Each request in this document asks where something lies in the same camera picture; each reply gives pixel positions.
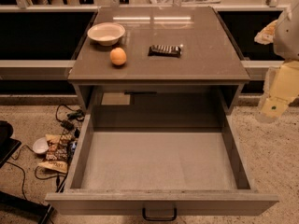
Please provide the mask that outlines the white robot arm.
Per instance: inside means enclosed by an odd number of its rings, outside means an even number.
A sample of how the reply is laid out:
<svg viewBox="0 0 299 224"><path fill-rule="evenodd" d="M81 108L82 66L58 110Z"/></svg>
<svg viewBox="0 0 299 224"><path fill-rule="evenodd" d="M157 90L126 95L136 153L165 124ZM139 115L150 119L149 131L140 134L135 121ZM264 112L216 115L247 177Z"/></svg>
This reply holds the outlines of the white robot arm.
<svg viewBox="0 0 299 224"><path fill-rule="evenodd" d="M279 68L268 69L258 104L256 119L271 123L299 96L299 0L292 0L277 20L254 37L254 41L263 45L272 43L276 55L284 59Z"/></svg>

